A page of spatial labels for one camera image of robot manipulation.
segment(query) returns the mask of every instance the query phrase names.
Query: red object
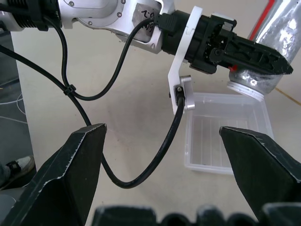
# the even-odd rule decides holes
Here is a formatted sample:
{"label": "red object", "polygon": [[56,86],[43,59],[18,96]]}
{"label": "red object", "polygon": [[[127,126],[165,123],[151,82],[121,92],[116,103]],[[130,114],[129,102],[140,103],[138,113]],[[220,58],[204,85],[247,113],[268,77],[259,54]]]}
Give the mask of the red object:
{"label": "red object", "polygon": [[237,65],[234,65],[233,67],[229,67],[230,72],[234,72],[237,70]]}
{"label": "red object", "polygon": [[250,35],[250,40],[253,40],[253,38],[255,37],[255,34],[258,32],[262,22],[267,17],[267,14],[269,13],[270,9],[273,7],[274,3],[275,3],[275,0],[269,0],[266,8],[264,9],[262,15],[260,16],[256,26],[254,27],[254,29]]}

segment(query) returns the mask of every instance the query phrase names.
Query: gray floor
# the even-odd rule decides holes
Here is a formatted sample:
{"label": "gray floor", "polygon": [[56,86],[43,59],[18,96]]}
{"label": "gray floor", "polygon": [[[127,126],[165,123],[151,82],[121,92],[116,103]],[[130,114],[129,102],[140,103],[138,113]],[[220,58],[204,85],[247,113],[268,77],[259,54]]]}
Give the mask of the gray floor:
{"label": "gray floor", "polygon": [[[13,49],[9,33],[0,34],[0,44]],[[18,78],[15,60],[0,54],[0,87],[1,84]],[[0,89],[0,103],[14,101],[21,94],[20,83]],[[23,101],[19,101],[20,108],[24,111]],[[16,103],[0,105],[0,116],[20,121],[26,121]],[[9,161],[32,155],[32,145],[27,124],[0,118],[0,162]]]}

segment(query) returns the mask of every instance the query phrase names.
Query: aluminum foil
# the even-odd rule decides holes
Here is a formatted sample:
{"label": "aluminum foil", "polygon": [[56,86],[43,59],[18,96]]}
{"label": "aluminum foil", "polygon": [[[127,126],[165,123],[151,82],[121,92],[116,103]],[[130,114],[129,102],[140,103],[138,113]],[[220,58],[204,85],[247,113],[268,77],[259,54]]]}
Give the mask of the aluminum foil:
{"label": "aluminum foil", "polygon": [[[252,40],[276,49],[291,63],[301,47],[301,0],[276,0]],[[237,70],[230,72],[229,78],[266,95],[282,75],[263,76],[250,70]]]}

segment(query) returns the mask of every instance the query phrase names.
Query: black connector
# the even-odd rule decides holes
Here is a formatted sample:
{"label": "black connector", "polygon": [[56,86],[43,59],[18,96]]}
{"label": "black connector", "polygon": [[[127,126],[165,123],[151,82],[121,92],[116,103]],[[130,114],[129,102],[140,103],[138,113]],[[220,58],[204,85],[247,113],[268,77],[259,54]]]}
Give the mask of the black connector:
{"label": "black connector", "polygon": [[156,16],[154,24],[168,34],[174,34],[178,30],[178,18],[170,14],[164,13]]}
{"label": "black connector", "polygon": [[56,0],[7,0],[7,4],[8,6],[1,5],[1,8],[4,11],[8,8],[13,9],[14,19],[22,28],[36,27],[40,31],[48,31],[49,24],[44,20],[45,16],[62,27]]}

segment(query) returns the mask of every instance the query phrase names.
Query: screw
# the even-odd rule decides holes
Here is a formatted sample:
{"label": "screw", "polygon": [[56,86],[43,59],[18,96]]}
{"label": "screw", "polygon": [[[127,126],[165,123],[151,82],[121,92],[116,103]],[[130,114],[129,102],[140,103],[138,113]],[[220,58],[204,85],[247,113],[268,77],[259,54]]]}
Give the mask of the screw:
{"label": "screw", "polygon": [[221,52],[219,49],[217,49],[217,50],[215,51],[215,54],[216,54],[217,56],[219,56],[221,53],[222,53],[222,52]]}

